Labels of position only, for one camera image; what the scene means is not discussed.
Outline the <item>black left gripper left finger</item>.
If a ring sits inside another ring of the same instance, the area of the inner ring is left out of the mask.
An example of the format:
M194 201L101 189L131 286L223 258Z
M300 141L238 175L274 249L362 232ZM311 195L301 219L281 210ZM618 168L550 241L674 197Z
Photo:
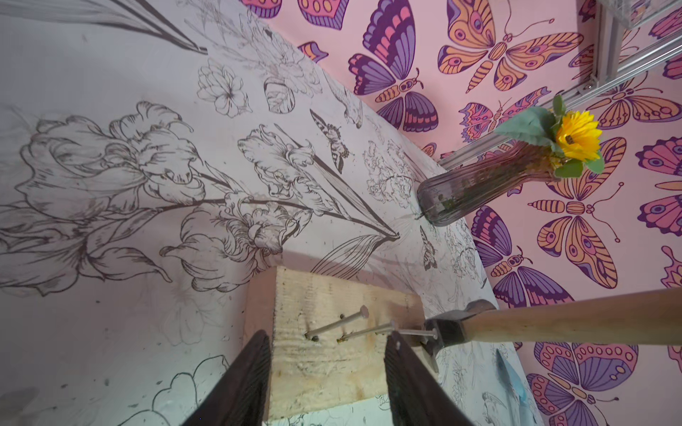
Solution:
M186 419L190 426L261 425L272 365L270 339L257 331L208 394Z

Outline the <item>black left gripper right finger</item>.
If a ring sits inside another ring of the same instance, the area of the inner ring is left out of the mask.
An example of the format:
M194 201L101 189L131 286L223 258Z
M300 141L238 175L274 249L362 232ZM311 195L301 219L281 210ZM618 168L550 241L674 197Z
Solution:
M385 377L394 425L473 426L396 331L386 341Z

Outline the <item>small wooden nail block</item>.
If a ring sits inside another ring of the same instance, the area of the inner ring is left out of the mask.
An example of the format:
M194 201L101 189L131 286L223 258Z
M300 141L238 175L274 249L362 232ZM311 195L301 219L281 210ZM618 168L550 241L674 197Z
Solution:
M305 339L309 330L338 321L366 305L368 319ZM386 335L366 335L344 343L337 339L394 321L398 328L419 329L424 320L419 296L330 276L272 267L247 286L243 339L259 330L270 338L272 367L265 418L294 415L353 404L387 392Z

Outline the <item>wooden handled claw hammer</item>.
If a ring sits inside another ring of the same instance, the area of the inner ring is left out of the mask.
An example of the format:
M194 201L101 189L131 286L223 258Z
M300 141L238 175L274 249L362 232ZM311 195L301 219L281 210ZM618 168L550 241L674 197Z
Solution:
M559 305L498 310L488 300L424 322L422 361L437 371L437 354L470 342L681 344L681 289L662 289Z

